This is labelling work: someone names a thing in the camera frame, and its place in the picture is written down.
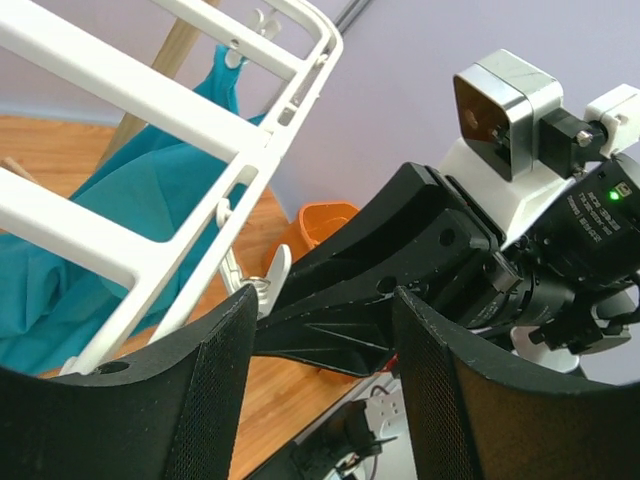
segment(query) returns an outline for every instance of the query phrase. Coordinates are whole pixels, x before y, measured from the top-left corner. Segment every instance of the white bracket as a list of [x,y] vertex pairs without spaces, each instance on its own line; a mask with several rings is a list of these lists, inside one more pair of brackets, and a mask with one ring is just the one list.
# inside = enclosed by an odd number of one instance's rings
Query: white bracket
[[[247,21],[246,27],[267,40],[273,40],[282,30],[280,22],[273,18],[277,12],[277,10],[272,9],[269,12],[269,15],[265,17],[262,10],[256,8],[253,10],[251,17]],[[229,44],[229,51],[224,59],[227,67],[229,68],[238,68],[244,60],[242,54],[237,50],[238,47],[238,40],[234,39]]]
[[[266,0],[313,38],[304,58],[267,38],[279,31],[272,14],[267,19],[254,16],[255,31],[201,0],[152,1],[278,76],[285,87],[260,125],[252,125],[31,0],[0,1],[1,47],[228,163],[176,234],[162,243],[0,169],[0,228],[129,290],[78,357],[67,362],[64,373],[88,374],[113,358],[216,215],[221,201],[237,184],[244,184],[247,189],[238,205],[169,307],[152,341],[184,325],[218,269],[230,259],[227,253],[343,51],[335,25],[306,0]],[[301,94],[303,86],[308,88]],[[291,104],[297,108],[291,110]],[[273,306],[290,263],[290,252],[279,249],[266,277],[269,288],[261,314]]]
[[506,234],[502,248],[520,238],[572,182],[536,160],[533,170],[507,182],[458,139],[439,165],[453,176]]
[[626,84],[614,88],[587,105],[584,120],[607,129],[609,138],[600,153],[611,158],[640,140],[640,90]]
[[[224,226],[231,213],[229,200],[222,199],[216,209],[216,223],[220,228]],[[229,295],[233,295],[248,283],[253,284],[258,292],[258,318],[262,318],[271,313],[287,275],[289,275],[292,263],[291,249],[288,245],[280,245],[271,261],[271,266],[265,278],[245,277],[242,274],[242,268],[236,261],[233,247],[231,247],[220,264],[220,275]]]

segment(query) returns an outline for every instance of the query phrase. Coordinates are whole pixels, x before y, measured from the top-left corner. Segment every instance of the wooden pole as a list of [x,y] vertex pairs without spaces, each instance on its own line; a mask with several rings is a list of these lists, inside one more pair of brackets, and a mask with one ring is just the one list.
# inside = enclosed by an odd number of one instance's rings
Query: wooden pole
[[[220,0],[203,1],[216,8],[220,5]],[[178,18],[173,24],[169,35],[167,35],[162,48],[160,48],[156,59],[151,64],[151,68],[162,73],[166,77],[174,78],[184,61],[187,59],[187,56],[189,55],[189,52],[191,52],[191,49],[196,43],[199,35],[200,30],[190,23]],[[111,156],[125,143],[131,140],[133,136],[140,132],[144,125],[144,120],[141,120],[130,113],[125,113],[124,117],[122,117],[122,120],[120,121],[120,125],[118,125],[118,128],[113,134],[107,149],[98,161],[96,170],[104,165],[104,163],[109,160],[109,158],[111,158]]]

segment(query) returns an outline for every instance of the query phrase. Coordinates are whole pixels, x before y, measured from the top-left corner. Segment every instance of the teal cloth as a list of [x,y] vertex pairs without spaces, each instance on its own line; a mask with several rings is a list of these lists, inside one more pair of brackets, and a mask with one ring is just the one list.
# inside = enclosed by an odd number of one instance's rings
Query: teal cloth
[[[211,72],[194,91],[238,114],[235,86],[242,65],[228,68],[226,52],[226,47],[216,49]],[[151,240],[165,241],[225,166],[149,125],[71,200]],[[233,190],[232,205],[244,190]],[[134,333],[162,319],[217,233],[212,222]],[[0,235],[0,365],[31,375],[61,366],[82,351],[124,295],[119,285],[13,235]]]

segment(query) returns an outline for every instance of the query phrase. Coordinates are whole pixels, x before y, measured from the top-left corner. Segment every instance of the white plastic piece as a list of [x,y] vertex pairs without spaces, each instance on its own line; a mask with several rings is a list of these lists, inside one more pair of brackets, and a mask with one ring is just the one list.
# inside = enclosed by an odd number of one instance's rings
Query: white plastic piece
[[572,182],[536,161],[533,170],[507,182],[458,139],[438,167],[451,175],[505,232],[502,248],[521,237]]
[[[200,0],[153,1],[226,45],[235,40],[243,57],[288,83],[264,120],[254,126],[30,0],[0,2],[0,46],[229,163],[174,237],[164,243],[143,238],[0,169],[0,228],[130,289],[87,347],[68,362],[65,373],[87,374],[113,357],[221,200],[243,183],[247,185],[243,197],[158,330],[166,335],[186,322],[343,51],[333,23],[306,0],[267,0],[313,36],[315,44],[304,59]],[[303,84],[309,88],[296,95]],[[292,102],[298,107],[295,112],[286,109]],[[281,121],[285,112],[287,122]]]
[[401,389],[367,399],[364,414],[376,440],[396,438],[408,432],[407,412]]
[[529,334],[536,329],[537,327],[514,327],[511,329],[511,341],[515,348],[513,352],[515,355],[560,373],[569,373],[578,368],[580,357],[573,355],[568,349],[550,350],[544,342],[535,345],[529,339]]
[[600,153],[611,158],[640,140],[640,90],[626,84],[614,88],[587,105],[584,120],[599,121],[607,129]]
[[[265,18],[264,13],[259,8],[253,10],[249,21],[246,23],[248,29],[256,32],[267,40],[273,40],[282,30],[282,25],[278,20],[273,18],[276,10],[272,10],[268,17]],[[225,63],[229,68],[238,68],[244,57],[239,51],[240,42],[237,39],[232,40],[230,49],[225,56]]]

